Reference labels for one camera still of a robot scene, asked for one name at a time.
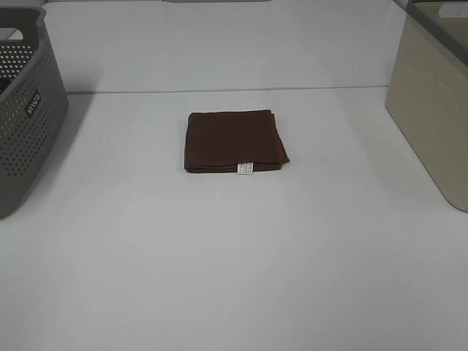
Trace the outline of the brown towel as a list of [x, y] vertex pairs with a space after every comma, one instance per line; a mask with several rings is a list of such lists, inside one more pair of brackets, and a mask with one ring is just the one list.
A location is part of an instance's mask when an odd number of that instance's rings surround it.
[[271, 110], [191, 113], [187, 120], [184, 169], [188, 173], [280, 170], [290, 161]]

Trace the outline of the white towel care label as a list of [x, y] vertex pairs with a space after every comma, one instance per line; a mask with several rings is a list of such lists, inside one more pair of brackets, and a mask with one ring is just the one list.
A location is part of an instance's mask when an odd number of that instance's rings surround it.
[[246, 162], [237, 164], [237, 174], [238, 175], [252, 175], [254, 171], [254, 163]]

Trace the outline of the beige plastic storage bin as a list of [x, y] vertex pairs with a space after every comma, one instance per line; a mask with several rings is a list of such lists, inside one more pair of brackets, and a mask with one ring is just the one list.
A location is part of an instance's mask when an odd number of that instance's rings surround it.
[[385, 107], [445, 200], [467, 211], [467, 2], [405, 10]]

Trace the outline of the grey perforated plastic basket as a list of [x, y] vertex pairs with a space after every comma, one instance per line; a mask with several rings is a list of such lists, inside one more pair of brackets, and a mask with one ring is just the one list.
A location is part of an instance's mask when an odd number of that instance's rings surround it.
[[69, 102], [40, 7], [2, 7], [1, 217], [25, 199], [56, 142]]

